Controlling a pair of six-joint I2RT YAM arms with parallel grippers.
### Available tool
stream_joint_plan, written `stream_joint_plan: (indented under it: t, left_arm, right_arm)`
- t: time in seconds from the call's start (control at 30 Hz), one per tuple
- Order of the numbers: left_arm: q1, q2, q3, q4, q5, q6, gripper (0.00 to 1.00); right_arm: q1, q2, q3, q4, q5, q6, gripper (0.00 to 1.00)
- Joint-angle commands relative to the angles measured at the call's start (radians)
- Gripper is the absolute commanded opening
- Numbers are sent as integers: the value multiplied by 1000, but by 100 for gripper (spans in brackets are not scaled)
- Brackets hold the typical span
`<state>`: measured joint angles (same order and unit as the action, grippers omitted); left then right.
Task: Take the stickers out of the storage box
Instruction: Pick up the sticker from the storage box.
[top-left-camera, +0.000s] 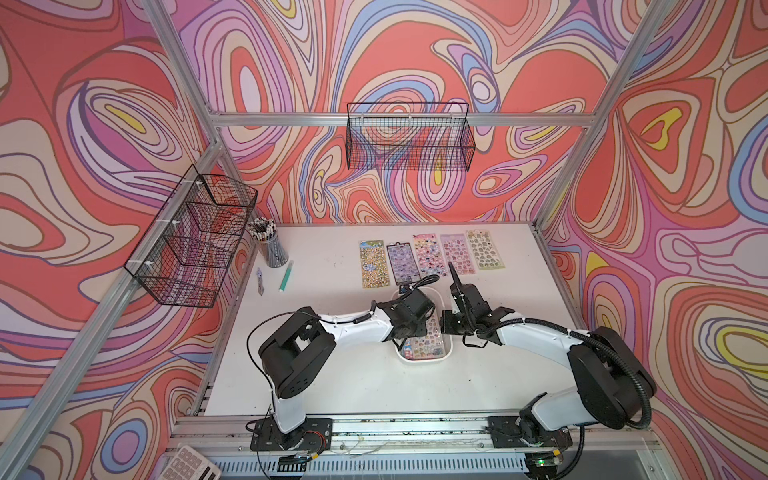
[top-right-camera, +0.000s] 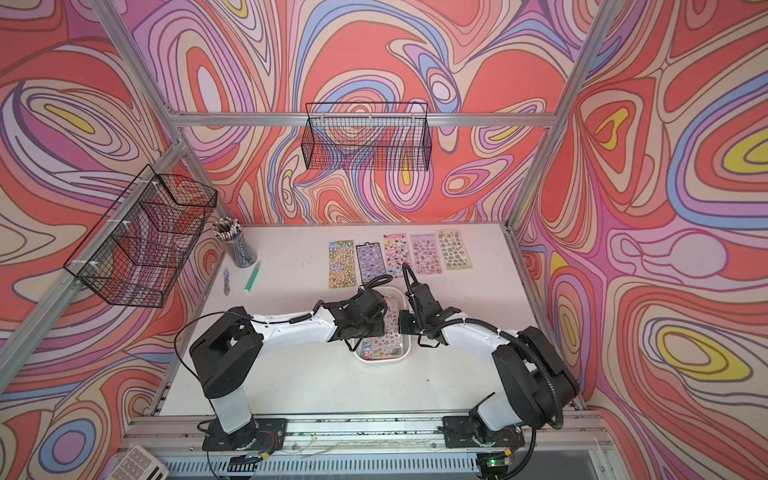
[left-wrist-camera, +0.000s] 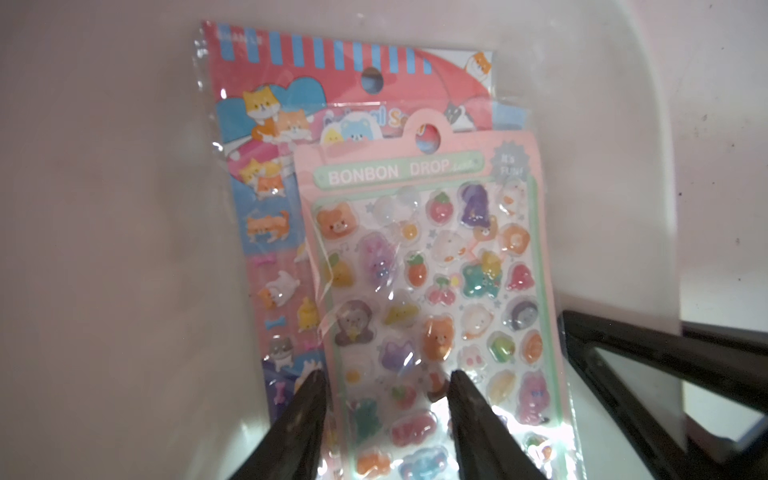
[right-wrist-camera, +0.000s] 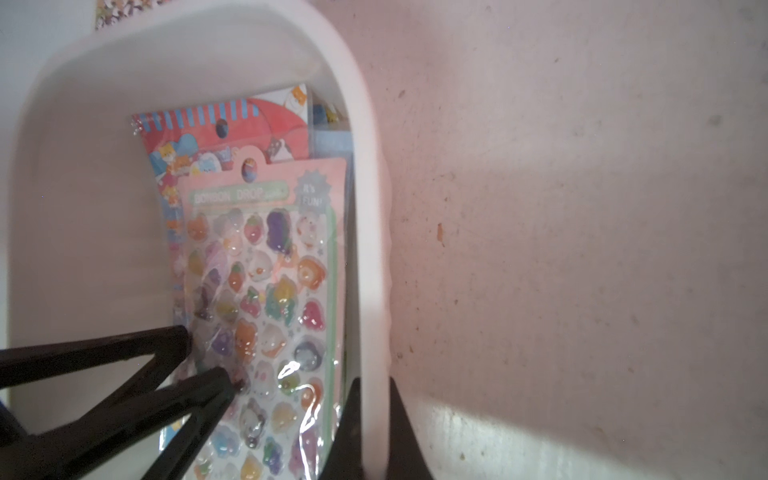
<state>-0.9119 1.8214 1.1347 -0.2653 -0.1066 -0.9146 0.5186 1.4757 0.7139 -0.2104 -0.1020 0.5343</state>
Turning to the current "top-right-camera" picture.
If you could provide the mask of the pink food sticker sheet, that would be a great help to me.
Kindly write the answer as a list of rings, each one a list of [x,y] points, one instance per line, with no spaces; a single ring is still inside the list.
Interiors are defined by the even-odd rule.
[[[364,339],[359,350],[359,356],[368,362],[396,360],[405,353],[404,340],[399,333],[398,302],[385,296],[388,310],[384,316],[384,334],[378,337]]]

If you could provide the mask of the white plastic storage box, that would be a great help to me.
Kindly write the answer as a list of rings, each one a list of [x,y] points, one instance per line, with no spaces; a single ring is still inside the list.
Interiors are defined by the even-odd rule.
[[[399,331],[400,313],[407,299],[400,290],[382,286],[377,291],[384,297],[388,310],[384,316],[384,334],[364,339],[355,350],[356,358],[369,365],[384,365],[403,360],[410,352],[411,341]]]

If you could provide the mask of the green panda sticker sheet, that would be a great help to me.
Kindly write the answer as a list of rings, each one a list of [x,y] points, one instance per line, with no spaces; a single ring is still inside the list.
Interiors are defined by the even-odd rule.
[[[355,248],[352,240],[338,240],[329,244],[329,280],[331,289],[356,285]]]

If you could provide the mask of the dark bonbon drop sticker sheet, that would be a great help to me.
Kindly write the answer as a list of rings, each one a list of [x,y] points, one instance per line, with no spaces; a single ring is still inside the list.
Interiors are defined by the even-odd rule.
[[[355,250],[363,284],[387,273],[381,245],[378,242],[357,244]]]

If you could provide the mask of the purple pink sticker sheet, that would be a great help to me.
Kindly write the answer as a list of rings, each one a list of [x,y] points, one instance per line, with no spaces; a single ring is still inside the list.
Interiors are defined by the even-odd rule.
[[[411,236],[414,271],[417,275],[439,275],[443,273],[435,233]]]

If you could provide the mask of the green beige sticker sheet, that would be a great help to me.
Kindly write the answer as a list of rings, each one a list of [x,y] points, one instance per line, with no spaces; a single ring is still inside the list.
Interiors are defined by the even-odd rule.
[[[440,230],[437,232],[437,240],[439,251],[447,270],[472,268],[472,263],[460,231]]]

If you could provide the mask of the pink cat sticker sheet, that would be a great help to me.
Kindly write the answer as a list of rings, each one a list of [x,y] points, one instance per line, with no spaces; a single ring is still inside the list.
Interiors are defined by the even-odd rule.
[[[383,236],[383,248],[387,273],[394,278],[402,278],[402,265],[413,266],[408,236],[404,233]]]

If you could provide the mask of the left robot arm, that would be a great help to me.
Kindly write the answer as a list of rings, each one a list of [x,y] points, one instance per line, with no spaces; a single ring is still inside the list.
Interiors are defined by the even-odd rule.
[[[256,359],[288,347],[337,341],[353,351],[364,339],[383,335],[389,306],[378,288],[392,280],[389,274],[379,275],[346,300],[320,300],[292,314],[250,314],[243,306],[214,312],[214,323],[188,349],[189,371],[215,413],[204,448],[250,450],[265,435],[275,450],[280,440],[257,424],[243,387]]]

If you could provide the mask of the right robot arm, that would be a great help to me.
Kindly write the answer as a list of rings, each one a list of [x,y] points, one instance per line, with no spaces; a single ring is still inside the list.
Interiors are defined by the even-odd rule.
[[[487,395],[469,410],[463,429],[442,427],[449,439],[515,451],[525,444],[523,427],[532,434],[546,426],[563,428],[564,409],[578,396],[578,382],[539,328],[506,331],[442,307],[409,264],[401,269],[409,309],[400,313],[399,332],[416,337],[422,348],[456,347],[489,361],[502,385],[500,394]]]

